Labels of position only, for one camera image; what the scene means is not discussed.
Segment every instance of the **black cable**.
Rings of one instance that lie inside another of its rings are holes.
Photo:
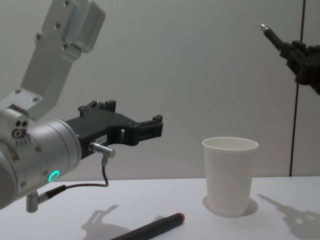
[[[109,181],[108,181],[108,178],[106,175],[106,167],[105,166],[102,166],[102,175],[103,175],[103,179],[105,181],[105,184],[84,183],[84,184],[74,184],[74,185],[70,185],[70,186],[61,185],[61,186],[58,186],[52,190],[46,191],[44,194],[47,195],[48,199],[51,199],[54,196],[64,192],[67,189],[73,189],[73,188],[78,188],[78,187],[103,187],[103,188],[106,188],[109,186]]]

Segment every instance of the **white table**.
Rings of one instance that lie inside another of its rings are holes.
[[[42,188],[49,190],[56,182]],[[278,206],[262,199],[266,196]],[[254,178],[249,213],[214,215],[203,204],[205,179],[117,180],[79,187],[25,211],[21,199],[0,211],[1,240],[109,240],[159,216],[185,214],[185,224],[156,240],[320,239],[320,177]]]

